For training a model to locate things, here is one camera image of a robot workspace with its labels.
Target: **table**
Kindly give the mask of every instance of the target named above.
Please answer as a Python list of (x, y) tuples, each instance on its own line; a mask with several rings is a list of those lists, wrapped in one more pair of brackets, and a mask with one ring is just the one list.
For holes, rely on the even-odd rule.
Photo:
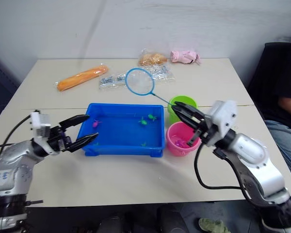
[[(200, 107), (205, 112), (209, 107)], [(31, 110), (4, 110), (0, 116), (0, 143), (8, 132)], [(86, 109), (46, 109), (52, 125)], [(10, 142), (32, 137), (29, 124), (15, 131)], [(80, 125), (67, 130), (76, 139)], [(291, 173), (277, 149), (255, 106), (238, 106), (238, 132), (262, 141), (269, 149), (274, 165), (285, 177), (291, 193)], [(48, 156), (34, 167), (29, 200), (44, 200), (39, 206), (89, 206), (134, 203), (187, 202), (243, 199), (239, 190), (207, 190), (194, 174), (194, 153), (186, 157), (173, 157), (164, 150), (162, 158), (150, 156), (100, 155), (85, 157), (82, 150)], [(208, 185), (238, 185), (228, 164), (205, 147), (200, 155), (199, 169)]]
[[(166, 106), (166, 103), (154, 96), (137, 96), (126, 88), (99, 90), (99, 78), (63, 92), (57, 91), (55, 82), (101, 63), (110, 68), (109, 74), (125, 73), (137, 66), (136, 59), (38, 60), (14, 94), (8, 107), (14, 109), (87, 108), (92, 102)], [(227, 58), (203, 59), (200, 66), (171, 64), (170, 68), (176, 81), (155, 87), (155, 93), (166, 100), (177, 95), (187, 95), (195, 99), (199, 106), (212, 106), (216, 100), (236, 100), (238, 105), (253, 104)]]

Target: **white wall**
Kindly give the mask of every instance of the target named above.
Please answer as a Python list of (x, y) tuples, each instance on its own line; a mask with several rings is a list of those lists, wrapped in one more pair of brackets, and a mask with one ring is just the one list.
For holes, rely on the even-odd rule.
[(265, 42), (291, 38), (291, 0), (0, 0), (0, 60), (137, 58), (150, 47), (229, 57), (248, 83)]

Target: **green bucket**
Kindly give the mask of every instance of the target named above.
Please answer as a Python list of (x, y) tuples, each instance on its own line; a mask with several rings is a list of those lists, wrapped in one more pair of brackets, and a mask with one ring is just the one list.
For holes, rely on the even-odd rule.
[[(188, 96), (175, 96), (169, 102), (171, 104), (174, 104), (175, 101), (183, 102), (183, 103), (189, 104), (189, 105), (191, 105), (191, 106), (193, 106), (195, 108), (198, 108), (195, 100), (192, 99), (191, 97), (188, 97)], [(177, 115), (175, 114), (174, 110), (171, 108), (170, 104), (167, 107), (167, 111), (169, 113), (169, 122), (170, 122), (170, 124), (174, 124), (174, 123), (180, 121), (179, 117), (177, 117)]]

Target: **bread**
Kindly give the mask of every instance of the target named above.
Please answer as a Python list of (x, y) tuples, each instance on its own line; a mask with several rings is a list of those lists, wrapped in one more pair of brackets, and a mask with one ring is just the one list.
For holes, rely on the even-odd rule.
[(167, 62), (167, 58), (160, 53), (147, 53), (143, 55), (139, 60), (140, 66), (149, 66), (149, 65), (161, 65)]
[(108, 70), (109, 70), (109, 68), (105, 65), (100, 65), (100, 66), (95, 67), (93, 69), (89, 69), (87, 71), (81, 72), (79, 74), (73, 75), (69, 78), (66, 78), (66, 79), (60, 81), (57, 84), (57, 89), (59, 91), (67, 90), (67, 89), (72, 88), (76, 85), (79, 85), (83, 82), (86, 82), (92, 78), (96, 78), (99, 75), (106, 73)]

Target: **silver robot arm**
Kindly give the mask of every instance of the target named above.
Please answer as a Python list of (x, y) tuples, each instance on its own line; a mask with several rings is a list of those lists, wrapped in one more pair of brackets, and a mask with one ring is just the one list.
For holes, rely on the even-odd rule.
[(34, 165), (60, 151), (74, 152), (97, 137), (97, 133), (72, 143), (66, 128), (80, 124), (88, 115), (78, 115), (51, 128), (48, 115), (31, 113), (33, 139), (16, 143), (0, 155), (0, 231), (26, 232), (25, 207), (41, 201), (26, 201)]
[(291, 233), (291, 200), (284, 178), (264, 145), (231, 129), (236, 103), (216, 101), (207, 114), (181, 102), (175, 102), (172, 109), (194, 130), (188, 145), (200, 137), (203, 145), (215, 147), (213, 153), (232, 166), (242, 194), (259, 210), (264, 230)]

